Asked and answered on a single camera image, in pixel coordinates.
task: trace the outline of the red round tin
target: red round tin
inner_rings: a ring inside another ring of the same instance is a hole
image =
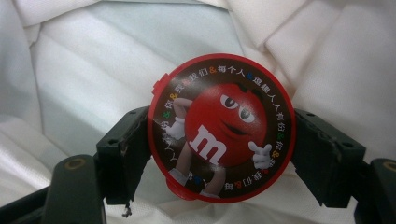
[[[295,117],[277,79],[232,54],[183,63],[154,85],[148,141],[170,190],[235,203],[270,187],[290,161]]]

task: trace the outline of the white glove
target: white glove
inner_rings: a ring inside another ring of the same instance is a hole
[[[172,125],[172,127],[167,126],[165,128],[166,133],[176,140],[184,137],[184,121],[185,119],[175,117],[175,123]]]
[[[254,151],[252,157],[254,168],[263,170],[270,167],[270,151],[272,149],[270,144],[265,145],[265,147],[258,147],[254,142],[249,142],[248,148]]]

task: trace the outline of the round container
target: round container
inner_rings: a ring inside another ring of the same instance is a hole
[[[295,142],[290,99],[261,65],[231,54],[183,63],[154,85],[148,141],[170,190],[235,203],[270,187]]]

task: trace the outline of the white cloth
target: white cloth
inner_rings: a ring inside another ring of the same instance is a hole
[[[93,155],[124,113],[150,104],[157,79],[213,52],[267,67],[295,107],[365,145],[366,161],[396,160],[394,1],[138,2],[0,1],[0,206],[47,186],[67,156]],[[186,202],[149,161],[133,215],[106,214],[108,223],[353,223],[355,205],[319,207],[292,165],[245,202]]]

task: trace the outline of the cartoon face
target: cartoon face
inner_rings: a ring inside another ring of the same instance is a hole
[[[260,146],[266,124],[258,95],[238,84],[220,84],[192,102],[185,122],[186,140],[201,159],[230,167],[253,156],[248,142]]]

